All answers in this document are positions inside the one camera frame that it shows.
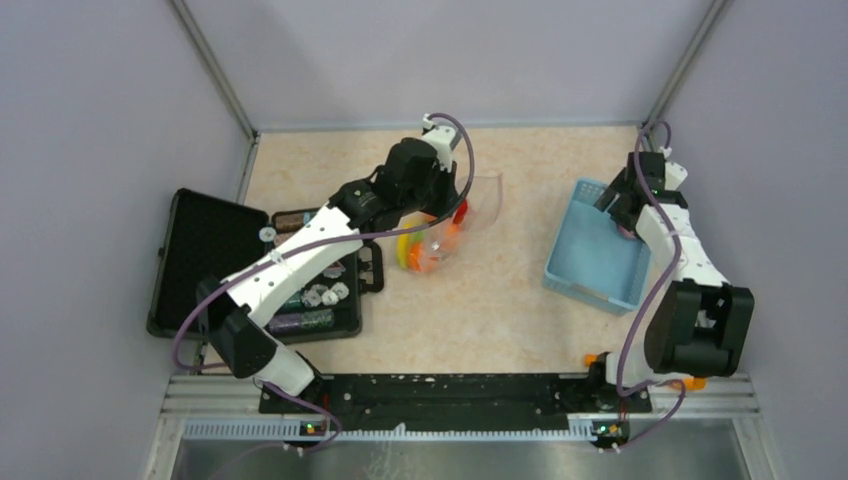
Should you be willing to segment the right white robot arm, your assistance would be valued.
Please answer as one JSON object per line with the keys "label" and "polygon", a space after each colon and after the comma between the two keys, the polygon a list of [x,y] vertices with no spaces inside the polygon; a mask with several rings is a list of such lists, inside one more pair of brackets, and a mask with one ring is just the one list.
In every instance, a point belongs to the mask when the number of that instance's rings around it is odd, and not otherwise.
{"label": "right white robot arm", "polygon": [[707,255],[679,190],[686,177],[662,153],[632,152],[595,203],[648,247],[662,270],[650,293],[663,295],[643,341],[630,331],[621,349],[606,354],[606,372],[586,385],[589,404],[600,412],[614,411],[627,389],[647,383],[680,380],[698,389],[737,371],[754,295],[732,285]]}

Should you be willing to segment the clear zip top bag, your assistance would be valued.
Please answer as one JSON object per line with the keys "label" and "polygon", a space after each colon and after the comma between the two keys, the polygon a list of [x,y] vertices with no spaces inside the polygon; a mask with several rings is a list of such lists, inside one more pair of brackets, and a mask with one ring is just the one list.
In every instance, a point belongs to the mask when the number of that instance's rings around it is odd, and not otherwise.
{"label": "clear zip top bag", "polygon": [[430,273],[456,257],[465,244],[476,241],[500,216],[503,174],[476,175],[472,190],[453,216],[428,229],[399,235],[395,240],[398,266],[413,273]]}

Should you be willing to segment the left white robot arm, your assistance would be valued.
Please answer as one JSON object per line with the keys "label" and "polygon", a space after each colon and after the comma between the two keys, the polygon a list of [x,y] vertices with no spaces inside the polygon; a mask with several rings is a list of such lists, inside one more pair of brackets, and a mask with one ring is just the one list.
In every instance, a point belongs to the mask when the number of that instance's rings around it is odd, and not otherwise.
{"label": "left white robot arm", "polygon": [[275,385],[297,413],[317,407],[321,388],[315,370],[267,325],[332,263],[397,232],[402,217],[423,212],[449,218],[462,196],[454,155],[459,142],[459,133],[445,126],[400,140],[370,176],[343,184],[284,243],[239,273],[199,284],[202,299],[191,317],[234,377]]}

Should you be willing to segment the yellow banana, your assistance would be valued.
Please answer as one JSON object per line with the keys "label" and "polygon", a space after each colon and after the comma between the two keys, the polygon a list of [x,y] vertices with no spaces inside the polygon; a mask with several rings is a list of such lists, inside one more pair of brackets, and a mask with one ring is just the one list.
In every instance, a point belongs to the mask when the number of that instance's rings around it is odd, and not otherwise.
{"label": "yellow banana", "polygon": [[396,260],[401,269],[408,268],[409,237],[399,236],[396,241]]}

